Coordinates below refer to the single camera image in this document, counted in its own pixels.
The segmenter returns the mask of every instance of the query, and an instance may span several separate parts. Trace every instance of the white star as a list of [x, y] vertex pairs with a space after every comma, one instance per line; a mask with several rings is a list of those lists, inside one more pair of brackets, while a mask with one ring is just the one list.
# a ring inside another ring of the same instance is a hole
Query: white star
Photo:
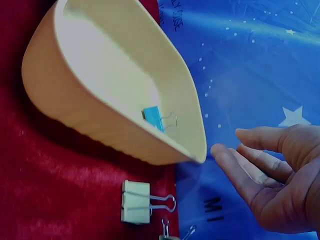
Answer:
[[311, 122], [302, 117], [303, 106], [294, 111], [290, 111], [285, 107], [282, 107], [282, 109], [285, 115], [285, 120], [278, 125], [279, 127], [291, 127], [296, 124], [311, 125]]
[[290, 30], [285, 30], [286, 31], [286, 33], [287, 34], [291, 34], [291, 35], [293, 35], [293, 34], [295, 34], [296, 32], [295, 31], [293, 31], [292, 29], [290, 29]]

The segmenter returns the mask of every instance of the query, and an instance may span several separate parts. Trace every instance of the hand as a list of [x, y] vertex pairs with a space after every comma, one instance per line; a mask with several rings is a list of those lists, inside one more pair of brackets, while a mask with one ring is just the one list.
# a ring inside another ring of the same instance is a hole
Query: hand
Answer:
[[[217, 164], [266, 230], [320, 230], [320, 126], [237, 129], [242, 144], [211, 148]], [[282, 153], [286, 161], [261, 150]]]

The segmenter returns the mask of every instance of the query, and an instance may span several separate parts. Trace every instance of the white binder clip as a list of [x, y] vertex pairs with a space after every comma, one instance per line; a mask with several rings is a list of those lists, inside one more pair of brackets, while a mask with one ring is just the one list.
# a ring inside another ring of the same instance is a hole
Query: white binder clip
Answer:
[[[173, 208], [167, 205], [151, 205], [150, 200], [167, 201], [172, 199]], [[154, 209], [166, 209], [172, 213], [176, 209], [176, 199], [169, 194], [166, 197], [150, 195], [150, 184], [125, 180], [122, 184], [121, 221], [132, 224], [148, 224]]]

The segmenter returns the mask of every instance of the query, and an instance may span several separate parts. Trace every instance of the blue fabric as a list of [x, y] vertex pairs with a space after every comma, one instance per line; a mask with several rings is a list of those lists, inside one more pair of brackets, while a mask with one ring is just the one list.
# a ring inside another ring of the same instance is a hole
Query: blue fabric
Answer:
[[176, 167], [180, 232], [197, 225], [191, 239], [317, 239], [261, 229], [210, 147], [235, 148], [236, 128], [320, 124], [319, 0], [158, 3], [161, 27], [194, 79], [208, 144], [204, 164]]

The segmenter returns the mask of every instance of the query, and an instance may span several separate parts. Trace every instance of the black letters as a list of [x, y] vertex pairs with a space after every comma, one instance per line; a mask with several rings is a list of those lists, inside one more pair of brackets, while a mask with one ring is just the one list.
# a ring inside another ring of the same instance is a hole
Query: black letters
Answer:
[[[221, 197], [214, 197], [208, 200], [203, 201], [204, 203], [204, 212], [205, 213], [212, 213], [222, 210], [222, 205], [217, 205], [221, 201]], [[224, 216], [218, 216], [218, 217], [211, 217], [208, 218], [207, 222], [215, 222], [225, 219]]]

